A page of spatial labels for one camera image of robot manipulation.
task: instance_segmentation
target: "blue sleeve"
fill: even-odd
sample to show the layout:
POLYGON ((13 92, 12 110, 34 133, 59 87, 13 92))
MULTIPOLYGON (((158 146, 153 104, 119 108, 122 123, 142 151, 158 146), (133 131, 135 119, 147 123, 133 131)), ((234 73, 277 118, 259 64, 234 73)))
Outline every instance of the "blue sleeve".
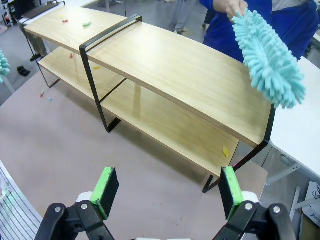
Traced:
POLYGON ((319 19, 318 16, 313 18, 313 22, 308 25, 304 29, 303 32, 299 34, 299 36, 294 39, 289 45, 289 50, 292 51, 292 55, 296 57, 298 60, 304 55, 311 39, 315 35, 318 29, 319 19))
POLYGON ((214 6, 213 6, 214 0, 200 0, 200 3, 211 12, 215 12, 214 6))

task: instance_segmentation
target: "microfiber duster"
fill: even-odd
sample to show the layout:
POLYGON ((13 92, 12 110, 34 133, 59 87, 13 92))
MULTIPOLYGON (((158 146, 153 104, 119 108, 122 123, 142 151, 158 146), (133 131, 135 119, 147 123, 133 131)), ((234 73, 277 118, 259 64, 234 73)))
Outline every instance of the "microfiber duster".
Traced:
POLYGON ((8 64, 8 60, 5 58, 1 48, 0 48, 0 84, 2 84, 4 81, 1 78, 2 76, 8 76, 10 73, 9 67, 10 65, 8 64))
POLYGON ((302 84, 297 58, 276 31, 257 11, 245 10, 232 18, 235 40, 242 50, 243 63, 250 70, 251 86, 257 88, 277 108, 292 109, 302 104, 306 88, 302 84))

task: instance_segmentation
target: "screw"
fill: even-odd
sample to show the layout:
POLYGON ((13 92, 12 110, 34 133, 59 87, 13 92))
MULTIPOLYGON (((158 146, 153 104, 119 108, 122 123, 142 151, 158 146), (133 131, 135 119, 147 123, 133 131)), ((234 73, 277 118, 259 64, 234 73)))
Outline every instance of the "screw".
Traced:
POLYGON ((87 205, 87 204, 82 204, 82 205, 81 205, 81 208, 82 208, 83 210, 86 210, 86 209, 88 208, 88 205, 87 205))
POLYGON ((275 206, 275 207, 273 208, 273 211, 274 211, 276 214, 278 214, 278 213, 280 213, 281 209, 280 209, 280 207, 275 206))
POLYGON ((247 203, 247 204, 245 205, 245 209, 246 209, 246 210, 251 210, 253 207, 254 207, 254 206, 252 206, 251 203, 247 203))

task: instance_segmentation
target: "shelf unit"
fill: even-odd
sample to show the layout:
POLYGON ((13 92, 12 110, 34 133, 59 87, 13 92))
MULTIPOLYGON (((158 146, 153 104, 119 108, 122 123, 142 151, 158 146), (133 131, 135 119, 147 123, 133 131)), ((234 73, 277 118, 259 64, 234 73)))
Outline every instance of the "shelf unit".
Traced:
POLYGON ((205 193, 216 186, 210 181, 230 164, 239 140, 254 150, 235 170, 268 144, 274 108, 250 87, 242 63, 141 21, 63 6, 25 30, 61 46, 39 64, 94 99, 108 132, 123 120, 202 167, 211 174, 205 193), (110 128, 102 108, 117 117, 110 128))

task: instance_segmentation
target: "black object on floor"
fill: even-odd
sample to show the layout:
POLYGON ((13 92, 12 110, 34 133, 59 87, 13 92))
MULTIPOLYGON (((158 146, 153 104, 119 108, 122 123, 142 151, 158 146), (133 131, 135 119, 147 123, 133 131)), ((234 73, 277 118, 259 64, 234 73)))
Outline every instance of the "black object on floor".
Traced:
POLYGON ((26 77, 31 73, 29 70, 25 69, 24 66, 18 66, 17 70, 18 70, 18 73, 23 77, 26 77))
POLYGON ((35 54, 35 55, 33 55, 33 56, 30 58, 30 61, 33 62, 33 61, 37 60, 37 59, 40 58, 40 57, 41 57, 40 54, 35 54))

